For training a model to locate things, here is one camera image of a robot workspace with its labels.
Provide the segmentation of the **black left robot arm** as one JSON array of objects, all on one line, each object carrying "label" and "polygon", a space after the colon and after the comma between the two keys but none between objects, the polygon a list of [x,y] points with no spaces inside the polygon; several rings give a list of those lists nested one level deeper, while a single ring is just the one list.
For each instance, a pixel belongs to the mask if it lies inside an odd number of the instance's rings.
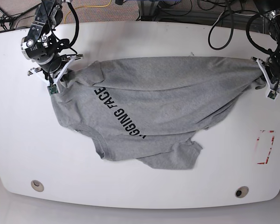
[{"label": "black left robot arm", "polygon": [[[256,58],[253,60],[263,72],[268,85],[267,96],[269,98],[277,98],[277,95],[280,93],[280,0],[255,0],[254,4],[257,12],[251,11],[252,16],[250,16],[245,28],[246,37],[254,48],[268,55],[264,63]],[[250,35],[250,26],[260,17],[267,21],[268,33],[277,43],[275,50],[259,46]]]}]

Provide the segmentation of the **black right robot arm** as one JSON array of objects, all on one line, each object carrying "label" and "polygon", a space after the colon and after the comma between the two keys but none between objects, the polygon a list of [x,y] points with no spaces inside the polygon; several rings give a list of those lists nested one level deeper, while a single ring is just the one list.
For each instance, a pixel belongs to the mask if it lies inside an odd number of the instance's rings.
[{"label": "black right robot arm", "polygon": [[[62,4],[66,3],[75,18],[72,40],[58,38],[54,31],[63,19]],[[71,0],[43,0],[35,13],[27,36],[22,38],[21,51],[28,60],[39,65],[28,75],[38,75],[47,86],[55,85],[74,60],[80,59],[73,48],[79,34],[79,19]]]}]

